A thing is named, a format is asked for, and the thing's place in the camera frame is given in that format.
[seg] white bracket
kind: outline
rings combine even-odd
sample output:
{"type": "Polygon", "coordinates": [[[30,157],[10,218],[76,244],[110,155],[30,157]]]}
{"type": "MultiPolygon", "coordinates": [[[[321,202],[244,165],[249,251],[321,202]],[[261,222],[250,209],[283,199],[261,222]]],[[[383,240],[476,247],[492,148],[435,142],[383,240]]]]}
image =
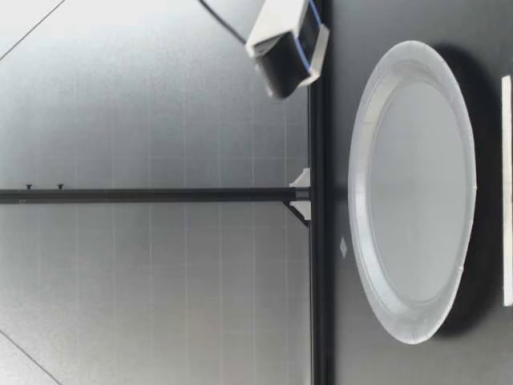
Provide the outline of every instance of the white bracket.
{"type": "Polygon", "coordinates": [[[511,77],[503,77],[503,258],[504,305],[513,306],[513,155],[511,152],[511,77]]]}
{"type": "MultiPolygon", "coordinates": [[[[309,188],[310,187],[310,169],[303,168],[303,172],[297,179],[292,182],[289,187],[295,188],[309,188]]],[[[294,201],[290,202],[290,205],[294,207],[305,219],[310,222],[312,220],[312,203],[310,201],[294,201]]]]}

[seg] black metal rod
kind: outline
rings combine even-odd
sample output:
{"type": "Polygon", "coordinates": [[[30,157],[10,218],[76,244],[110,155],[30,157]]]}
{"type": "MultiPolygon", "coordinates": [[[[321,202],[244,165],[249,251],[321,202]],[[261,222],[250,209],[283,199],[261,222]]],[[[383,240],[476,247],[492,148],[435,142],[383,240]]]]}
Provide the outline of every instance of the black metal rod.
{"type": "Polygon", "coordinates": [[[0,189],[0,205],[291,202],[308,199],[309,188],[0,189]]]}
{"type": "MultiPolygon", "coordinates": [[[[315,0],[321,18],[331,27],[329,2],[315,0]]],[[[329,124],[330,57],[325,74],[309,89],[309,160],[312,175],[312,221],[310,222],[310,295],[312,320],[312,385],[330,385],[333,378],[333,266],[329,240],[325,126],[329,124]]]]}

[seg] blue stripe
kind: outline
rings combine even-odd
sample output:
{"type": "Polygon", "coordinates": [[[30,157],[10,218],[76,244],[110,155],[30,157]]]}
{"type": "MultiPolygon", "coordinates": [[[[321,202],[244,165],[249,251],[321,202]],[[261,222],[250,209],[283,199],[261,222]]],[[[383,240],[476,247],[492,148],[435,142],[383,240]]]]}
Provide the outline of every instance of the blue stripe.
{"type": "Polygon", "coordinates": [[[313,14],[315,14],[315,18],[317,19],[317,24],[320,26],[322,24],[321,16],[319,16],[319,12],[317,11],[317,8],[315,7],[315,3],[313,2],[313,0],[310,0],[310,6],[312,7],[313,14]]]}
{"type": "Polygon", "coordinates": [[[305,52],[303,51],[303,47],[299,43],[298,38],[296,38],[295,41],[296,41],[297,52],[299,52],[299,57],[301,58],[301,61],[305,65],[306,70],[310,73],[310,65],[308,63],[308,60],[306,59],[306,55],[305,55],[305,52]]]}

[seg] tiled wall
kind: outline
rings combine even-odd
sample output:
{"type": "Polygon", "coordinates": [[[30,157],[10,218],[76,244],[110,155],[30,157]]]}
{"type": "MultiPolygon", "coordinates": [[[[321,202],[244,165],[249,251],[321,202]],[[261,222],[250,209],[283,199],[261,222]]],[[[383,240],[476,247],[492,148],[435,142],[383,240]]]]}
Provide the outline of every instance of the tiled wall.
{"type": "MultiPolygon", "coordinates": [[[[247,33],[245,3],[212,2],[247,33]]],[[[0,84],[0,188],[284,186],[307,165],[305,91],[269,99],[194,1],[66,2],[0,84]]],[[[283,205],[0,222],[0,327],[64,384],[308,383],[308,232],[283,205]]],[[[9,385],[46,381],[15,362],[9,385]]]]}

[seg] horizontal bar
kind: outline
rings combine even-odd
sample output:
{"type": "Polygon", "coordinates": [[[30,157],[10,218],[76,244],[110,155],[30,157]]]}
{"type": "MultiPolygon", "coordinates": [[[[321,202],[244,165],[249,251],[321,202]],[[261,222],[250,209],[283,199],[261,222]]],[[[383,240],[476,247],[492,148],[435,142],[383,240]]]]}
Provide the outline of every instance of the horizontal bar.
{"type": "Polygon", "coordinates": [[[308,199],[309,188],[0,189],[0,205],[291,202],[308,199]]]}

